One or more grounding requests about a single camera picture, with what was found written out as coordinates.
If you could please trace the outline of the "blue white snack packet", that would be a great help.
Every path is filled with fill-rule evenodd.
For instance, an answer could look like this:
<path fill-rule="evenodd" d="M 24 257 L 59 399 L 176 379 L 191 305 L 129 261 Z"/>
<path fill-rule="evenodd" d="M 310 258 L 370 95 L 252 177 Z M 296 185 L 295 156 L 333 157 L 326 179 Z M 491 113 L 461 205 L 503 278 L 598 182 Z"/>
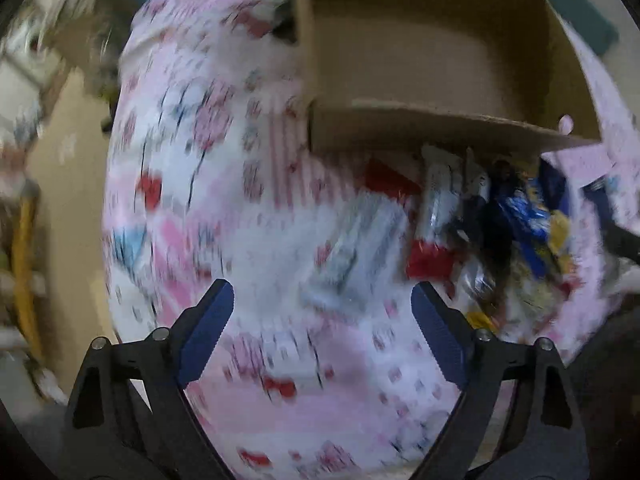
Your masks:
<path fill-rule="evenodd" d="M 424 188 L 416 238 L 428 244 L 445 244 L 448 224 L 457 215 L 463 190 L 463 159 L 424 144 Z"/>

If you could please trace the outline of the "blue cartoon snack packet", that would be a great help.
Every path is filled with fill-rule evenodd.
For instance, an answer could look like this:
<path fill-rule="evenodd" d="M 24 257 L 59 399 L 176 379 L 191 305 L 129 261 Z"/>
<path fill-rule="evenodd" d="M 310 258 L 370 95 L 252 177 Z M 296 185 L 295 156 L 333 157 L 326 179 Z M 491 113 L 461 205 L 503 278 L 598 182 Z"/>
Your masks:
<path fill-rule="evenodd" d="M 561 283 L 574 268 L 567 178 L 544 159 L 532 176 L 499 159 L 491 167 L 491 197 L 510 226 L 530 273 Z"/>

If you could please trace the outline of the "brown cardboard box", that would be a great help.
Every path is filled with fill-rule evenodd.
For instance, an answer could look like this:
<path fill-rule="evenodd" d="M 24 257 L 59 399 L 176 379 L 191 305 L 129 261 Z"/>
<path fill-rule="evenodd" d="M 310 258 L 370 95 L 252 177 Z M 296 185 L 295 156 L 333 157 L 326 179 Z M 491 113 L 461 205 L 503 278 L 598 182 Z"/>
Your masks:
<path fill-rule="evenodd" d="M 536 156 L 601 139 L 548 0 L 294 1 L 315 152 Z"/>

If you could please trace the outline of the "pink cartoon bed sheet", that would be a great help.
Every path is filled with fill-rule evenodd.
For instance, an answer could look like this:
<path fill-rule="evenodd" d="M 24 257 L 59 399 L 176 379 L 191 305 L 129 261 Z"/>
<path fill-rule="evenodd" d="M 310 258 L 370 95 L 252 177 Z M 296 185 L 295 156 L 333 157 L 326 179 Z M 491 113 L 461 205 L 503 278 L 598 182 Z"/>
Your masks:
<path fill-rule="evenodd" d="M 457 389 L 410 312 L 419 203 L 366 189 L 382 156 L 420 174 L 422 145 L 315 152 L 294 0 L 146 0 L 119 61 L 103 241 L 115 333 L 175 322 L 223 278 L 234 311 L 186 395 L 243 479 L 354 478 L 414 466 Z M 562 20 L 597 143 L 544 156 L 571 185 L 612 169 L 637 216 L 639 131 L 604 65 Z"/>

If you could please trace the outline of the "clear chocolate cake packet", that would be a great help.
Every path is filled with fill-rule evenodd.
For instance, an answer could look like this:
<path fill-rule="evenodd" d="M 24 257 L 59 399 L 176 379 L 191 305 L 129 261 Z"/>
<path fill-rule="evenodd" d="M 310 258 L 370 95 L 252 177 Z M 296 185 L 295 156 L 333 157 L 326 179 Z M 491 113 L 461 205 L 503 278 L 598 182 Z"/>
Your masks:
<path fill-rule="evenodd" d="M 471 263 L 466 288 L 480 310 L 490 318 L 497 316 L 503 308 L 513 252 L 509 221 L 495 200 L 471 195 L 462 200 L 450 233 L 465 263 Z"/>

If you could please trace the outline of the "red silver snack bar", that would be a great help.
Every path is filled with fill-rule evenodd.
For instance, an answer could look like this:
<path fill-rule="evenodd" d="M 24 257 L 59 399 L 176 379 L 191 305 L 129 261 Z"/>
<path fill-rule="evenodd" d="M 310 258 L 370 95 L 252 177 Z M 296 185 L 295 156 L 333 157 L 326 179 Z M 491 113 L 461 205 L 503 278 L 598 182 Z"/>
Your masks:
<path fill-rule="evenodd" d="M 367 162 L 363 183 L 367 190 L 398 202 L 422 194 L 420 185 L 377 158 L 370 158 Z"/>

